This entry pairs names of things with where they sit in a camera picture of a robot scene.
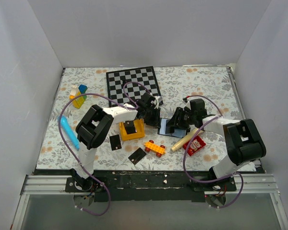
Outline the black leather card holder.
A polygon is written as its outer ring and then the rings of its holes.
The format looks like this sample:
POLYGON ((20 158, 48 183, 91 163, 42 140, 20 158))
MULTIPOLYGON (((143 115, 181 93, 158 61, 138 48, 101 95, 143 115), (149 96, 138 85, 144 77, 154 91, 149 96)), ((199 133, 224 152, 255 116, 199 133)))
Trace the black leather card holder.
POLYGON ((183 138, 189 133, 190 127, 181 126, 182 129, 175 129, 174 133, 166 134, 165 128, 166 128, 166 121, 167 120, 170 120, 170 119, 160 118, 161 127, 158 129, 158 132, 157 132, 159 135, 176 137, 176 138, 183 138))

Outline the yellow plastic bin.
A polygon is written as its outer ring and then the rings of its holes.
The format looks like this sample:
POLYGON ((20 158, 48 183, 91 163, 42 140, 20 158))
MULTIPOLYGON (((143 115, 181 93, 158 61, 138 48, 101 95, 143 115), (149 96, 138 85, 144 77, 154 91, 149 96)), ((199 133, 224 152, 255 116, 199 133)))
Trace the yellow plastic bin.
POLYGON ((119 127, 122 141, 145 137, 144 121, 142 119, 120 122, 119 127))

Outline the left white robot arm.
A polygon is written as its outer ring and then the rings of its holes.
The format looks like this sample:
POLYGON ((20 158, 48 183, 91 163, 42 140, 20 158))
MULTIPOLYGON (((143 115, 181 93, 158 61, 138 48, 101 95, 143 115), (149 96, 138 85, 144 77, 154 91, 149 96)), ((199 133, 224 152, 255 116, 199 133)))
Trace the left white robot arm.
POLYGON ((97 148, 104 142, 112 125, 120 122, 131 122, 143 119, 145 124, 160 127, 160 96, 144 93, 136 102, 121 106, 101 108, 92 105, 76 127, 77 139, 80 142, 79 163, 70 173, 75 186, 83 192, 93 186, 90 176, 93 174, 97 148))

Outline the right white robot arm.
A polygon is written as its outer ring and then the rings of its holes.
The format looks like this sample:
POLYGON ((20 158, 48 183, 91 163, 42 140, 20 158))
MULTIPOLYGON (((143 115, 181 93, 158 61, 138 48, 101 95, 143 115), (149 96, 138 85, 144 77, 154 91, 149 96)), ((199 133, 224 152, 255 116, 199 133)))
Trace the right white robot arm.
POLYGON ((252 119, 226 119, 222 114, 208 114, 205 108, 206 96, 186 96, 184 108, 177 107, 173 117, 166 123, 166 131, 190 130, 194 125, 198 131, 222 135, 226 143, 226 156, 211 167, 206 181, 187 177, 195 183, 208 184, 212 190, 221 189, 225 179, 233 176, 248 164, 266 155, 265 144, 252 119))

